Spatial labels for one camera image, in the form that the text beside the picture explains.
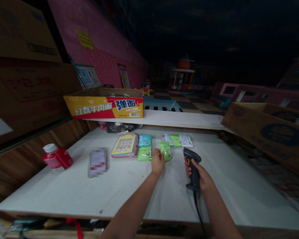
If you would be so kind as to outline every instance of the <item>cardboard box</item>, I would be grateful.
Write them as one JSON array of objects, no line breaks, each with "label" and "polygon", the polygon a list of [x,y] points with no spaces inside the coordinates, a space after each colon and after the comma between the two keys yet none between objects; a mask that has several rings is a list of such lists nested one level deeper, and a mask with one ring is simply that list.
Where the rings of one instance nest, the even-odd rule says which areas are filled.
[{"label": "cardboard box", "polygon": [[90,88],[64,96],[74,119],[142,118],[142,90]]},{"label": "cardboard box", "polygon": [[299,175],[299,111],[266,103],[232,103],[222,125]]},{"label": "cardboard box", "polygon": [[0,144],[69,116],[63,95],[80,89],[70,64],[0,58]]},{"label": "cardboard box", "polygon": [[0,0],[0,56],[62,62],[43,13],[20,0]]}]

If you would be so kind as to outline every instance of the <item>white table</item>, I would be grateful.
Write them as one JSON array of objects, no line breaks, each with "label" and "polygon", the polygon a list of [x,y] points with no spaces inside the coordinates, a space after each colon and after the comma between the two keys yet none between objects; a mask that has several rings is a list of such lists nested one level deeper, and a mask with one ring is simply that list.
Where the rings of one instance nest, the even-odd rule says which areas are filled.
[{"label": "white table", "polygon": [[87,119],[87,120],[134,123],[134,124],[145,124],[145,125],[153,125],[153,126],[225,130],[233,133],[231,130],[227,129],[221,124],[223,118],[224,117],[221,115],[144,110],[143,118],[126,118],[126,119],[112,118],[112,119]]},{"label": "white table", "polygon": [[[237,225],[299,230],[299,212],[244,158],[244,151],[225,145],[214,132],[146,126],[135,131],[151,134],[158,147],[164,133],[189,134],[200,163],[213,178]],[[88,133],[68,151],[75,163],[61,173],[44,168],[0,203],[0,210],[76,218],[112,218],[151,171],[150,162],[135,158],[113,159],[111,150],[118,138],[100,128]],[[108,171],[88,178],[91,150],[107,147]],[[166,163],[144,219],[154,221],[199,222],[192,191],[185,185],[183,148],[172,148],[173,159]],[[208,214],[199,200],[203,221]]]}]

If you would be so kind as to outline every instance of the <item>small packet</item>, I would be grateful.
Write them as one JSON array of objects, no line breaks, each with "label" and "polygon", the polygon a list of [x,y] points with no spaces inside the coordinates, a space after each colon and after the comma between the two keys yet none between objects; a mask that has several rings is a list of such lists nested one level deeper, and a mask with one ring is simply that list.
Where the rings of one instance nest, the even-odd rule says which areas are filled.
[{"label": "small packet", "polygon": [[179,134],[170,134],[169,136],[170,136],[170,138],[171,138],[171,140],[173,142],[173,146],[174,147],[180,147],[180,146],[182,146],[182,142],[179,139]]},{"label": "small packet", "polygon": [[194,147],[189,135],[180,134],[179,140],[181,141],[182,147]]},{"label": "small packet", "polygon": [[160,153],[164,153],[164,160],[170,161],[172,160],[172,154],[170,153],[169,142],[163,141],[159,143]]},{"label": "small packet", "polygon": [[152,136],[150,134],[140,135],[139,147],[152,145]]},{"label": "small packet", "polygon": [[152,158],[152,146],[139,147],[137,154],[138,161],[150,161]]}]

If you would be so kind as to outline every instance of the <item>checkered floor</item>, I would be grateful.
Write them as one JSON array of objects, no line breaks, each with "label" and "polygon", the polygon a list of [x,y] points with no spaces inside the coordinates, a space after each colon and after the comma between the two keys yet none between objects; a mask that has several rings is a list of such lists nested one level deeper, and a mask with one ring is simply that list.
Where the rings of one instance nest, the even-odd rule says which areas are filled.
[{"label": "checkered floor", "polygon": [[210,115],[225,115],[227,109],[211,104],[208,100],[202,99],[201,94],[182,95],[172,94],[168,89],[156,89],[151,93],[150,98],[159,100],[176,101],[187,113],[200,113]]}]

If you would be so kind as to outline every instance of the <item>red bottle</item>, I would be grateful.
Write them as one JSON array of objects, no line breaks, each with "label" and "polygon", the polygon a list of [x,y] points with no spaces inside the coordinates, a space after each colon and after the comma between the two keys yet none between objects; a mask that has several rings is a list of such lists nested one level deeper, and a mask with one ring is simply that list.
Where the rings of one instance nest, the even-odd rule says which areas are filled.
[{"label": "red bottle", "polygon": [[55,144],[48,144],[43,147],[46,154],[43,161],[54,171],[61,172],[73,164],[73,159],[65,148],[58,148]]}]

